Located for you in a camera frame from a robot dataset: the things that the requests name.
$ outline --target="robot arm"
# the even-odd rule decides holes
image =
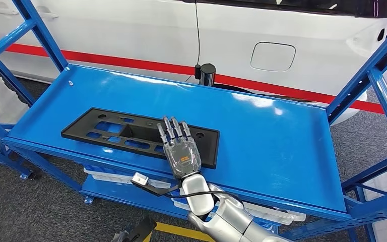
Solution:
[[[190,207],[188,220],[217,242],[289,242],[290,240],[275,235],[255,223],[253,216],[244,209],[240,201],[216,185],[206,182],[200,174],[200,154],[187,123],[181,123],[183,134],[176,118],[172,117],[171,120],[173,126],[170,120],[164,117],[168,136],[161,124],[157,124],[157,127],[174,177],[180,181],[187,196]],[[139,173],[132,179],[133,184],[142,189],[155,195],[164,194],[151,188],[147,181],[148,178]],[[206,222],[207,216],[217,202],[220,204],[216,214]]]

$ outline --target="wire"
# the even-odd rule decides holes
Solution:
[[[205,195],[205,194],[228,194],[231,197],[235,198],[237,201],[239,201],[244,206],[243,201],[239,197],[237,197],[236,195],[234,195],[232,193],[225,192],[225,191],[198,192],[198,193],[191,193],[191,194],[186,194],[186,195],[165,194],[165,196],[168,197],[168,198],[187,198],[187,197],[193,197],[193,196],[199,196],[199,195]]]

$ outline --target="robot finger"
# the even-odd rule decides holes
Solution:
[[[171,120],[173,121],[174,129],[176,130],[177,137],[182,137],[183,133],[181,132],[181,128],[179,123],[177,122],[177,119],[175,117],[171,117]]]
[[[184,130],[184,133],[186,134],[186,136],[190,137],[190,129],[187,126],[187,123],[185,121],[182,121],[181,125],[183,126],[183,130]]]
[[[164,116],[164,123],[167,126],[167,132],[168,132],[168,135],[170,136],[170,139],[172,140],[175,139],[176,136],[174,135],[173,127],[171,127],[170,120],[168,120],[167,116]]]
[[[162,125],[160,123],[157,123],[156,127],[158,127],[158,131],[159,131],[159,135],[161,136],[162,143],[167,144],[168,143],[167,135],[165,134],[164,129],[162,128]]]

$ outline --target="black plastic tray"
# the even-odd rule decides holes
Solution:
[[[162,148],[157,123],[162,119],[99,108],[90,108],[61,132],[64,138],[167,159]],[[202,166],[215,169],[219,131],[190,126],[197,143]]]

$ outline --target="floor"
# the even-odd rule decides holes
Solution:
[[[46,84],[23,82],[37,97],[47,88]],[[368,101],[377,102],[374,93],[368,93]],[[381,114],[360,111],[331,131],[342,181],[387,157],[387,121]],[[85,178],[79,165],[44,157],[78,182]],[[86,205],[79,194],[46,174],[38,180],[21,180],[16,172],[0,166],[0,241],[108,242],[116,232],[133,227],[146,215],[193,228],[181,219],[106,200]],[[358,236],[359,241],[365,241],[361,229]],[[151,241],[197,240],[158,231]],[[348,241],[348,236],[340,231],[306,241]]]

